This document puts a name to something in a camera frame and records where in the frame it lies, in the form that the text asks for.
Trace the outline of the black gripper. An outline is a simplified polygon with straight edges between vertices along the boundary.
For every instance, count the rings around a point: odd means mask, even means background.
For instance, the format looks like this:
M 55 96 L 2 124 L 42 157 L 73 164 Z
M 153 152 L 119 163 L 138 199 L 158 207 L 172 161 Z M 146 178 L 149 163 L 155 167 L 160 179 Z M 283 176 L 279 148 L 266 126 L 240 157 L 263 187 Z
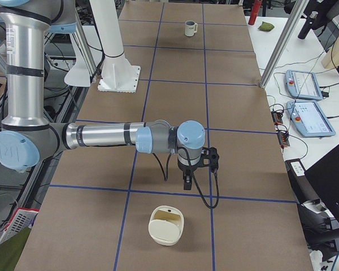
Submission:
M 195 165 L 189 166 L 181 162 L 178 162 L 177 165 L 179 169 L 182 171 L 183 181 L 184 181 L 184 185 L 183 185 L 184 190 L 191 190 L 192 189 L 192 175 L 197 168 L 201 167 L 201 163 L 198 162 Z

